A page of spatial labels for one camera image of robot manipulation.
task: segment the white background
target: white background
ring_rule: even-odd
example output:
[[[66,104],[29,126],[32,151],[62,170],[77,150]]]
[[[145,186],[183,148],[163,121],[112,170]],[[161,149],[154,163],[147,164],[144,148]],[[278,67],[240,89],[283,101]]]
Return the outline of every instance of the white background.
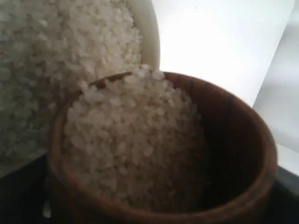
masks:
[[[299,1],[254,104],[278,146],[279,164],[299,175]]]
[[[294,0],[152,0],[160,69],[211,81],[253,105]]]

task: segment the wooden bowl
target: wooden bowl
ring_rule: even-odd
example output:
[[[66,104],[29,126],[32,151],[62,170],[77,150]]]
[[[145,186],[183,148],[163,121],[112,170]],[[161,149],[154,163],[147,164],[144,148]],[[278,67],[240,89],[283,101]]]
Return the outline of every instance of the wooden bowl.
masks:
[[[126,74],[109,77],[115,81]],[[58,111],[50,133],[48,193],[58,224],[257,224],[261,222],[277,170],[273,137],[249,106],[227,91],[200,79],[165,73],[174,87],[198,105],[210,145],[211,185],[204,208],[195,213],[162,214],[129,208],[91,193],[76,178],[62,155],[67,109],[81,94],[72,94]],[[103,80],[95,83],[105,86]]]

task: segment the white bowl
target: white bowl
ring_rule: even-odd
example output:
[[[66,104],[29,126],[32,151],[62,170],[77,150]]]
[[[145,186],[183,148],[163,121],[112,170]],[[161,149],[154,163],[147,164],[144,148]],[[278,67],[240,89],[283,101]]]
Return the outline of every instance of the white bowl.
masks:
[[[157,70],[160,66],[160,39],[153,3],[151,0],[128,0],[128,4],[142,35],[142,63]]]

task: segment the pile of rice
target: pile of rice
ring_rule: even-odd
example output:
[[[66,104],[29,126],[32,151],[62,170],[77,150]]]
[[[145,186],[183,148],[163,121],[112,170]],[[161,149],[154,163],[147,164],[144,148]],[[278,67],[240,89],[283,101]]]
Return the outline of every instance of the pile of rice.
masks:
[[[0,177],[46,151],[66,91],[141,62],[124,0],[0,1]]]
[[[207,183],[200,114],[147,66],[83,94],[67,112],[64,155],[91,189],[134,208],[195,211]]]

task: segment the black countertop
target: black countertop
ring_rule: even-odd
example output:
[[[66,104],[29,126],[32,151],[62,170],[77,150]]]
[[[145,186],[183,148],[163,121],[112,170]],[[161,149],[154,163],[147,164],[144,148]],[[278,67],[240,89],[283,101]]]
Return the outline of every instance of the black countertop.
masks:
[[[41,176],[22,195],[0,209],[1,224],[50,224],[42,216],[46,193]],[[265,224],[299,224],[299,178],[286,170],[278,169]]]

